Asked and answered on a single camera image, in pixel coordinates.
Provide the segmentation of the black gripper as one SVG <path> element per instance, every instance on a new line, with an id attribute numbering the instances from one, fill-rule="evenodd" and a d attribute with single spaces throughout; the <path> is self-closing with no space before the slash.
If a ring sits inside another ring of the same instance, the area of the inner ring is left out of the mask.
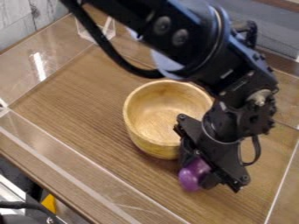
<path id="1" fill-rule="evenodd" d="M 222 90 L 199 80 L 195 83 L 215 97 L 215 102 L 201 120 L 185 114 L 177 116 L 181 169 L 202 158 L 211 170 L 201 189 L 223 184 L 238 192 L 251 181 L 247 167 L 255 163 L 242 159 L 241 144 L 247 137 L 253 139 L 254 159 L 259 159 L 258 137 L 275 126 L 278 80 L 274 76 L 246 76 Z"/>

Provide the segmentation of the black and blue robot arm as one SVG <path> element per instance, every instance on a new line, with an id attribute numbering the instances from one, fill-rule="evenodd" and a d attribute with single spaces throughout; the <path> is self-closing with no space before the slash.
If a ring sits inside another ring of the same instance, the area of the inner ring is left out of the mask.
<path id="1" fill-rule="evenodd" d="M 279 90 L 274 70 L 257 50 L 257 24 L 234 25 L 226 10 L 207 0 L 86 0 L 155 51 L 157 67 L 145 70 L 121 56 L 79 1 L 61 1 L 131 74 L 191 81 L 214 97 L 202 119 L 177 116 L 179 180 L 190 191 L 217 185 L 239 191 L 251 180 L 241 143 L 274 128 Z"/>

